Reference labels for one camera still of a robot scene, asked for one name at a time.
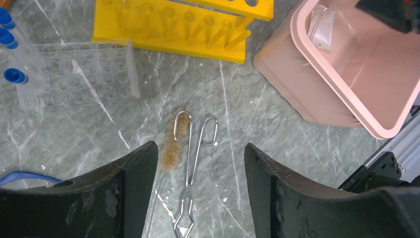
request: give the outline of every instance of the tabletop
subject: tabletop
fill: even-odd
[[[218,117],[217,145],[201,150],[194,184],[196,226],[190,237],[255,237],[244,149],[255,144],[275,160],[337,187],[382,143],[363,128],[308,123],[253,67],[253,56],[296,0],[275,0],[274,19],[249,27],[244,65],[134,49],[141,99],[92,102],[30,113],[16,89],[0,82],[0,173],[13,169],[70,179],[154,140],[161,152],[170,120],[193,116],[193,141],[205,115]],[[10,12],[34,44],[90,42],[95,1],[16,0]],[[0,67],[8,66],[0,50]],[[174,172],[158,169],[143,237],[172,237],[183,188],[185,151]],[[7,188],[47,185],[18,181]]]

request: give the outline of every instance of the clear plastic bag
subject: clear plastic bag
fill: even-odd
[[[332,50],[331,39],[334,14],[335,11],[321,4],[317,4],[311,14],[308,37],[314,45],[327,51]]]

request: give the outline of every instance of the pink container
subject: pink container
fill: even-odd
[[[420,91],[420,35],[403,34],[358,10],[358,0],[322,0],[335,11],[332,51],[313,45],[303,0],[254,58],[255,68],[304,120],[364,126],[395,136]]]

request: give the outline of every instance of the blue cable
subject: blue cable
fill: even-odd
[[[48,175],[42,175],[34,172],[29,171],[12,171],[8,173],[7,175],[0,178],[0,186],[4,186],[10,182],[14,182],[16,180],[21,179],[43,179],[51,182],[61,182],[60,179],[48,176]]]

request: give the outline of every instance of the blue cap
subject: blue cap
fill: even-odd
[[[16,84],[25,84],[29,81],[28,77],[16,68],[6,69],[3,76],[6,81]]]
[[[16,49],[19,43],[6,28],[0,28],[0,43],[8,49]]]
[[[16,27],[16,24],[14,23],[12,16],[3,7],[0,7],[0,24],[9,30],[14,29]]]

